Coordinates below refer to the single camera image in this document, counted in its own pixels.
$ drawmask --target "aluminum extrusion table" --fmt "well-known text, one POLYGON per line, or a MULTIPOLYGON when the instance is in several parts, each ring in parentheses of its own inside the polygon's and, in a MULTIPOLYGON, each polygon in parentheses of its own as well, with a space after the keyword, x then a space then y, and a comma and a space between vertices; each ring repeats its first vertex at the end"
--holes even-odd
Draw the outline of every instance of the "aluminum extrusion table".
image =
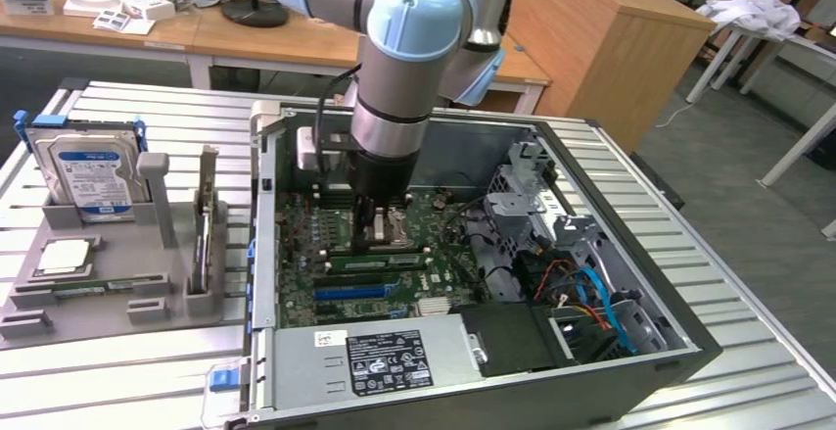
MULTIPOLYGON (((264 95, 90 82, 58 90, 45 113, 140 115, 149 149, 170 154, 168 197, 188 200, 204 144, 220 148, 217 183, 229 203, 225 319, 217 327, 0 352, 0 428, 194 429, 205 372, 240 357, 249 216, 249 108, 264 95)), ((286 99, 310 103, 309 99, 286 99)), ((622 429, 836 428, 836 385, 604 132, 546 119, 614 210, 724 347, 682 385, 657 392, 622 429)), ((584 213, 568 182, 557 181, 584 213)), ((0 298, 17 274, 46 197, 18 146, 0 169, 0 298)))

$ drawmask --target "motherboard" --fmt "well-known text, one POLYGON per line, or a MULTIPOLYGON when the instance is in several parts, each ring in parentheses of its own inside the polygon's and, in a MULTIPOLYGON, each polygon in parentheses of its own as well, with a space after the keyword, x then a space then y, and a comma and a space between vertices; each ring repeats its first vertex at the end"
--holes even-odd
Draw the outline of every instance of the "motherboard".
POLYGON ((410 194, 376 222, 385 246, 352 255, 350 193, 280 197, 278 311, 282 327, 445 314, 486 299, 462 203, 445 189, 410 194))

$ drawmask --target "hard drive label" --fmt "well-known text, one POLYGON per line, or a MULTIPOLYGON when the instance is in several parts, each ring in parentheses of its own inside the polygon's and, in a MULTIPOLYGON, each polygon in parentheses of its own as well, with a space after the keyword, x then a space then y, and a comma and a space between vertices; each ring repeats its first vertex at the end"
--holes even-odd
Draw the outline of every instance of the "hard drive label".
POLYGON ((432 386, 429 361, 416 330, 348 337, 346 349, 356 395, 432 386))
POLYGON ((92 214, 117 214, 130 209, 128 184, 116 173, 121 160, 114 152, 58 153, 66 189, 76 206, 92 214))

